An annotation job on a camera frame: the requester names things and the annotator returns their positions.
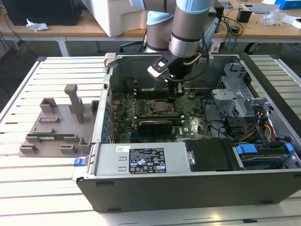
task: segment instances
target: blue box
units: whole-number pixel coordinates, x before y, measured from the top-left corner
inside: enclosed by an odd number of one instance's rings
[[[280,9],[297,9],[301,8],[301,0],[297,1],[286,1],[286,0],[276,0],[275,4],[280,4]]]

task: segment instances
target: desk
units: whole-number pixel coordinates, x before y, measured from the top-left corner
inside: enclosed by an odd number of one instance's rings
[[[104,57],[48,57],[48,60],[98,62]],[[97,74],[41,71],[36,62],[8,105],[0,113],[0,223],[3,226],[151,226],[229,225],[244,226],[243,219],[256,219],[252,226],[301,225],[301,191],[280,204],[141,211],[99,214],[72,180],[74,158],[20,158],[20,144],[32,128],[43,98],[70,104],[64,87],[78,85],[84,104],[98,100],[102,91]]]
[[[241,7],[245,2],[230,0],[233,9]],[[251,0],[248,4],[261,3],[262,0]],[[224,15],[236,20],[238,10],[229,12],[230,9],[224,10]],[[291,16],[300,16],[301,9],[283,10],[284,13]],[[282,26],[264,26],[260,23],[261,15],[251,14],[248,23],[241,23],[244,32],[239,36],[237,42],[265,42],[265,43],[301,43],[301,30],[296,27],[283,23]],[[237,23],[230,21],[231,25],[239,26]],[[221,43],[227,35],[225,23],[221,23],[218,33],[214,35],[213,43]]]
[[[239,8],[242,1],[230,0],[234,8]],[[261,0],[251,0],[248,3],[260,3]],[[283,10],[288,15],[301,16],[301,9]],[[238,11],[232,11],[228,17],[236,19]],[[19,39],[12,33],[4,19],[5,13],[0,17],[0,31],[5,40],[18,41]],[[269,43],[301,43],[301,30],[289,25],[264,26],[260,24],[261,16],[251,15],[250,21],[243,24],[244,33],[237,42],[269,42]],[[87,10],[83,10],[82,18],[76,26],[51,25],[49,30],[32,32],[26,26],[13,26],[13,30],[22,40],[57,41],[64,57],[69,56],[66,41],[139,41],[142,40],[145,30],[137,29],[123,33],[121,36],[108,37],[101,26]],[[213,43],[219,44],[227,35],[227,28],[221,24],[218,33],[214,35]]]

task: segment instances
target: white label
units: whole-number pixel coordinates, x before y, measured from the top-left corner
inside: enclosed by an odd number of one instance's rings
[[[116,152],[130,152],[131,146],[117,146]]]
[[[40,140],[55,140],[54,137],[39,137]]]
[[[165,166],[155,166],[156,169],[165,169]]]

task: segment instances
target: blue tab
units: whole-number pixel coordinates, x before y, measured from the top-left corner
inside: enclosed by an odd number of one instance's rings
[[[255,145],[252,144],[240,144],[238,147],[236,147],[239,154],[257,154],[258,151],[255,147]]]
[[[293,153],[293,146],[290,143],[286,144],[286,148],[290,153]]]
[[[73,162],[73,166],[85,166],[85,159],[77,158]]]
[[[237,150],[238,154],[244,153],[243,150],[241,150],[240,146],[237,146],[237,147],[236,147],[236,150]]]

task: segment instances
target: warning label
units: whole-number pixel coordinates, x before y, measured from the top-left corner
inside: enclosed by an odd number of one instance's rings
[[[163,148],[130,149],[129,172],[166,173]]]

